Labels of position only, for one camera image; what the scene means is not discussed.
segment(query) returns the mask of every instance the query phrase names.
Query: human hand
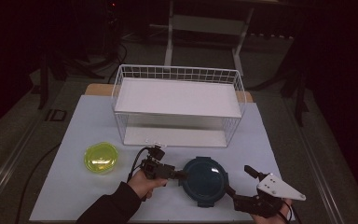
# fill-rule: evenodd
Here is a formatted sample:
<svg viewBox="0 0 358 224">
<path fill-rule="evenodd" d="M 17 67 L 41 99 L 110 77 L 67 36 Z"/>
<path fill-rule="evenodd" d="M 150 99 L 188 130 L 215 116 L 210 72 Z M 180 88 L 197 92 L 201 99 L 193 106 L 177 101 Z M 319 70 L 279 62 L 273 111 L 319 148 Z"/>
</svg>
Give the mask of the human hand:
<svg viewBox="0 0 358 224">
<path fill-rule="evenodd" d="M 292 205 L 292 200 L 290 200 L 290 199 L 283 199 L 283 200 L 289 206 Z M 280 212 L 282 213 L 282 215 L 284 217 L 287 217 L 287 214 L 289 213 L 289 211 L 290 211 L 290 208 L 288 206 L 286 206 L 286 204 L 284 203 Z M 285 223 L 287 223 L 286 220 L 284 220 L 279 215 L 276 215 L 275 217 L 264 218 L 264 217 L 260 217 L 260 216 L 251 214 L 251 217 L 257 224 L 285 224 Z"/>
<path fill-rule="evenodd" d="M 144 171 L 138 170 L 128 182 L 128 185 L 135 191 L 140 199 L 144 196 L 151 198 L 153 189 L 164 186 L 168 183 L 167 179 L 147 179 Z"/>
</svg>

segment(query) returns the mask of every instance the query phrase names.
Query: wire grid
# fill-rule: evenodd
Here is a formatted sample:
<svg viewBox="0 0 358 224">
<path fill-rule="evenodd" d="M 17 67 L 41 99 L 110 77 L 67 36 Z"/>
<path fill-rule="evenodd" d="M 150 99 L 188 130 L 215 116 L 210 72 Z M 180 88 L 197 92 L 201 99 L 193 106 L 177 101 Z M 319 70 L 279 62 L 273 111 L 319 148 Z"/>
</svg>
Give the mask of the wire grid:
<svg viewBox="0 0 358 224">
<path fill-rule="evenodd" d="M 115 86 L 112 91 L 112 109 L 114 113 L 124 77 L 232 84 L 237 95 L 242 116 L 246 109 L 245 89 L 242 84 L 241 75 L 237 70 L 203 67 L 122 64 L 117 70 Z M 129 115 L 115 113 L 115 118 L 117 120 L 120 137 L 124 143 Z M 231 141 L 231 138 L 234 135 L 240 121 L 241 119 L 223 119 L 223 130 L 227 145 Z"/>
</svg>

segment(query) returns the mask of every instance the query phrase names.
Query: white table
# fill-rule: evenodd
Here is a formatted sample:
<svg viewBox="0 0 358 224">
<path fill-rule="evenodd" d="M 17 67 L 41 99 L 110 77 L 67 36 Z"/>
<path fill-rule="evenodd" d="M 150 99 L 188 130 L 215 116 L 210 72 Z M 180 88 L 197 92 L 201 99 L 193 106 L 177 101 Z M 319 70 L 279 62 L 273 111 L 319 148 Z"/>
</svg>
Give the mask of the white table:
<svg viewBox="0 0 358 224">
<path fill-rule="evenodd" d="M 51 165 L 48 177 L 31 214 L 31 221 L 75 221 L 103 194 L 113 193 L 120 181 L 125 181 L 136 154 L 142 147 L 123 146 L 109 96 L 83 95 L 71 119 L 60 149 Z M 97 175 L 83 162 L 88 146 L 106 141 L 115 145 L 119 158 L 113 171 Z M 243 171 L 245 164 L 263 173 L 280 177 L 266 130 L 256 104 L 247 105 L 230 145 L 227 148 L 165 147 L 161 160 L 182 169 L 197 156 L 211 157 L 228 172 L 229 183 L 238 194 L 253 196 L 258 181 Z M 153 197 L 142 203 L 132 217 L 133 222 L 231 222 L 251 220 L 234 210 L 233 202 L 225 195 L 214 207 L 199 208 L 170 180 L 164 188 L 154 191 Z"/>
</svg>

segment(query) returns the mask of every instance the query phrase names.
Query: person's left hand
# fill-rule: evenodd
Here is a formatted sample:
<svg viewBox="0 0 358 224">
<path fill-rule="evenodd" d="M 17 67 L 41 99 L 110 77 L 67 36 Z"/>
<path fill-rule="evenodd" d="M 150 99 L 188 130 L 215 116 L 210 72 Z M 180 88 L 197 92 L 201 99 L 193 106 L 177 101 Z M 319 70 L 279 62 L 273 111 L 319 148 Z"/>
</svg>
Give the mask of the person's left hand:
<svg viewBox="0 0 358 224">
<path fill-rule="evenodd" d="M 147 179 L 142 170 L 138 170 L 128 182 L 128 185 L 135 191 L 140 199 L 144 196 L 151 198 L 153 189 L 164 186 L 168 183 L 167 179 Z"/>
</svg>

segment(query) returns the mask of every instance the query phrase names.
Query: black sleeve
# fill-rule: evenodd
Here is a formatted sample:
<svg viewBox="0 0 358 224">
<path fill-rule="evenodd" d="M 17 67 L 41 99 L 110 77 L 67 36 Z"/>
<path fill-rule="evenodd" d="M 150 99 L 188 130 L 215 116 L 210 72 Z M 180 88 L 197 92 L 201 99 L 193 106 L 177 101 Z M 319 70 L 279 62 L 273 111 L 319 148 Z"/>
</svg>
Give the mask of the black sleeve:
<svg viewBox="0 0 358 224">
<path fill-rule="evenodd" d="M 103 195 L 89 207 L 76 224 L 127 223 L 141 205 L 141 200 L 133 189 L 121 182 L 115 193 Z"/>
</svg>

